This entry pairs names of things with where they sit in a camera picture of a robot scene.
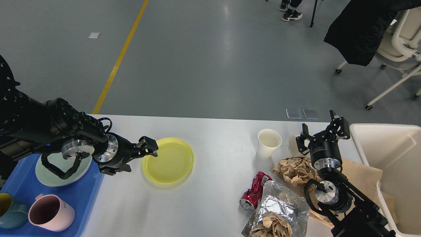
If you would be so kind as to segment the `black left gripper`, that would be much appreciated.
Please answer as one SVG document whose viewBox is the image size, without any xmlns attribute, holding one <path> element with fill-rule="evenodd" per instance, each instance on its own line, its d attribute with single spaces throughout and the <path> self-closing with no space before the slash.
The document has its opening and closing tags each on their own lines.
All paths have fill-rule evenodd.
<svg viewBox="0 0 421 237">
<path fill-rule="evenodd" d="M 159 149 L 157 142 L 147 136 L 142 136 L 138 143 L 133 144 L 126 138 L 113 132 L 107 133 L 107 147 L 93 155 L 93 160 L 99 165 L 99 172 L 107 175 L 115 175 L 118 172 L 131 172 L 128 162 L 132 159 L 143 158 L 151 155 L 158 157 Z"/>
</svg>

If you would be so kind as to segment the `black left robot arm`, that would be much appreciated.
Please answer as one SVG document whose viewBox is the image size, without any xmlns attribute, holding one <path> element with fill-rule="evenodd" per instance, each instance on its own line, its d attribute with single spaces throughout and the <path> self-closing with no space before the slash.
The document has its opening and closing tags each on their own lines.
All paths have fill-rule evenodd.
<svg viewBox="0 0 421 237">
<path fill-rule="evenodd" d="M 131 172 L 130 161 L 158 156 L 158 145 L 147 136 L 134 144 L 111 132 L 110 118 L 79 112 L 63 98 L 41 103 L 17 89 L 6 60 L 1 72 L 1 158 L 18 161 L 41 154 L 42 165 L 60 179 L 68 179 L 81 162 L 92 157 L 99 172 Z"/>
</svg>

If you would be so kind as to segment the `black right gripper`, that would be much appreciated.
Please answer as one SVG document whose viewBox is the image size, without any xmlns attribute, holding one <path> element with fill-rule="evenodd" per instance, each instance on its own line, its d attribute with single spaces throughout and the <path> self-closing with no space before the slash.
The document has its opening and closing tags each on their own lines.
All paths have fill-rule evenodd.
<svg viewBox="0 0 421 237">
<path fill-rule="evenodd" d="M 323 168 L 338 169 L 342 166 L 342 157 L 339 151 L 338 140 L 351 138 L 349 122 L 337 115 L 333 110 L 329 111 L 331 122 L 325 132 L 319 132 L 311 139 L 308 126 L 303 123 L 302 131 L 296 137 L 296 144 L 299 153 L 307 155 L 310 152 L 310 159 L 313 168 L 320 171 Z"/>
</svg>

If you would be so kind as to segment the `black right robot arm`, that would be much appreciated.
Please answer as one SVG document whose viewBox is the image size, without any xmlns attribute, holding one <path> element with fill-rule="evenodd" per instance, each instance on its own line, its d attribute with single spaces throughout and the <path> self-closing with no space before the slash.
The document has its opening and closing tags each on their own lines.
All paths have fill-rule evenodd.
<svg viewBox="0 0 421 237">
<path fill-rule="evenodd" d="M 395 237 L 396 232 L 386 228 L 388 220 L 379 212 L 380 207 L 342 173 L 338 141 L 350 138 L 349 123 L 332 110 L 330 117 L 325 130 L 310 135 L 303 123 L 301 134 L 296 137 L 299 152 L 310 155 L 311 165 L 321 178 L 305 184 L 307 204 L 329 219 L 334 237 Z"/>
</svg>

